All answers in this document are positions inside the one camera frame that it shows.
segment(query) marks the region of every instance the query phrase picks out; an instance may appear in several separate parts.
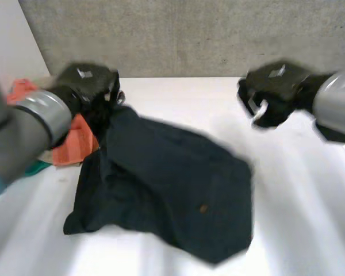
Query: metal band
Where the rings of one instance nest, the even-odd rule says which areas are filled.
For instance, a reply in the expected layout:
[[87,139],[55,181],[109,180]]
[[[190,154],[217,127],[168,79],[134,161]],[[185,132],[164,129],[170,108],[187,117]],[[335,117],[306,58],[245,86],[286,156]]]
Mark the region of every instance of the metal band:
[[320,125],[345,134],[345,72],[331,76],[320,87],[313,113]]
[[55,144],[71,126],[71,112],[67,105],[49,91],[40,90],[27,96],[17,106],[29,109],[38,115],[51,133],[51,144]]

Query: white wall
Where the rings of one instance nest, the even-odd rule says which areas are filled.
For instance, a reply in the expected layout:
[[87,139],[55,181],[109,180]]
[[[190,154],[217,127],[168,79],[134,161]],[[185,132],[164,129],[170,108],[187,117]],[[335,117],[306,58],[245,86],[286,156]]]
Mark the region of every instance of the white wall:
[[44,59],[17,0],[0,0],[0,87],[16,78],[48,76]]

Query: teal cloth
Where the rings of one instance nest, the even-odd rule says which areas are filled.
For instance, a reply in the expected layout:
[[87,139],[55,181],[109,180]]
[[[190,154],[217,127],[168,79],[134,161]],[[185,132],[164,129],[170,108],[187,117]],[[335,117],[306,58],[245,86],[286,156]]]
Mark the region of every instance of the teal cloth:
[[25,170],[25,177],[31,177],[32,175],[38,174],[40,171],[51,166],[51,164],[37,160],[30,167]]

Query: small stain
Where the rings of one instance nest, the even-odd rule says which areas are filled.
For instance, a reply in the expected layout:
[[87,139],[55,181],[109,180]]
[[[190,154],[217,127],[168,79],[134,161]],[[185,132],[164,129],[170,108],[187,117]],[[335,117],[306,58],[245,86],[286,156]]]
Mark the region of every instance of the small stain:
[[201,207],[200,207],[200,212],[201,212],[202,214],[204,214],[204,213],[207,212],[207,209],[208,209],[207,204],[202,204]]

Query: cloth pile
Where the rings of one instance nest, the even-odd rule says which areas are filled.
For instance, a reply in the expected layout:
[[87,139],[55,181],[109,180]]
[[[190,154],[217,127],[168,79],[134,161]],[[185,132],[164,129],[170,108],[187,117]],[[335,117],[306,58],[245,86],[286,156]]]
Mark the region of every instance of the cloth pile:
[[217,264],[252,240],[251,171],[209,139],[113,106],[84,161],[66,235],[104,225],[150,232]]
[[[27,79],[17,79],[12,85],[11,93],[6,97],[8,105],[23,100],[28,94],[36,91],[38,87]],[[44,152],[38,157],[33,167],[27,168],[26,176],[36,174],[48,167],[74,165],[83,162],[84,158],[98,149],[97,139],[81,115],[77,115],[71,124],[71,129],[65,142],[51,151]]]

